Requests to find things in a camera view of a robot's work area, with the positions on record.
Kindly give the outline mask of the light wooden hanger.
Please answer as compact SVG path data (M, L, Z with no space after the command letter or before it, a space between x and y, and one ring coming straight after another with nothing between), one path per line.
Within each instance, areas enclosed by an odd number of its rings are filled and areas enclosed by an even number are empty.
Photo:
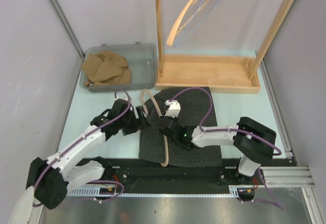
M141 101L141 104L142 104L142 107L143 107L143 110L145 112L145 115L148 115L149 111L147 109L147 106L145 104L145 100L144 100L144 94L148 94L149 97L150 97L150 100L152 101L155 109L156 109L156 112L158 114L158 116L162 116L162 113L161 113L161 110L160 110L160 107L156 101L156 99L154 98L153 94L148 90L148 89L143 89L140 93L140 101ZM160 165L162 167L167 167L168 164L169 164L169 145L168 145L168 139L165 135L163 135L163 138L164 138L164 147L165 147L165 160L163 163L161 163Z

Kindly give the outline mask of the dark grey dotted skirt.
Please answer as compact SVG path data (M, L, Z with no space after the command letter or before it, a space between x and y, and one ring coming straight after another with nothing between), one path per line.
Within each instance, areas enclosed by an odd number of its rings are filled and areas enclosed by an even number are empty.
M183 92L176 98L181 105L178 123L182 127L198 126L209 109L211 109L211 112L202 126L210 127L218 125L214 107L210 107L209 96L211 95L211 91L208 87L204 87L203 89L203 91L191 89ZM182 90L184 90L183 87L170 88L155 94L154 98L161 111L165 110L165 102ZM139 159L154 163L164 163L166 160L164 137L157 129L159 116L151 99L145 102L145 106L148 110L146 120L150 126L142 129L140 132ZM168 165L190 168L219 167L222 165L220 146L186 148L173 143L172 139L168 138L168 151Z

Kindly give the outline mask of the tan cloth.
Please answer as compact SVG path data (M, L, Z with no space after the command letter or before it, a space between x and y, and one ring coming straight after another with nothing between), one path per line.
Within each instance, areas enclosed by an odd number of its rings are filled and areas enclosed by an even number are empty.
M85 87L128 85L131 82L127 59L109 50L89 54L81 69L86 76Z

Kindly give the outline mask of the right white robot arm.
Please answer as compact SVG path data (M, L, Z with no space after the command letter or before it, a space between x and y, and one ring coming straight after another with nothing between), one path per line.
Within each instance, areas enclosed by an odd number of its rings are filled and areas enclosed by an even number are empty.
M241 117L236 124L224 127L183 127L176 118L161 117L157 129L172 143L187 150L211 146L237 148L243 157L239 160L235 179L241 184L252 180L258 168L269 163L273 156L282 154L275 146L277 134L249 117Z

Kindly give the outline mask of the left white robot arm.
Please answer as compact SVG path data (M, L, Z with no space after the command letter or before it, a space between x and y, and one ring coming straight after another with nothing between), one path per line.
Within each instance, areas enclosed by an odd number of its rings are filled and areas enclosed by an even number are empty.
M99 157L83 166L78 163L95 147L102 145L119 131L123 135L136 133L148 127L146 112L141 106L116 99L112 108L94 117L83 133L64 149L41 159L35 158L29 168L26 187L34 189L33 198L48 209L56 208L67 193L92 181L107 183L112 179L110 165Z

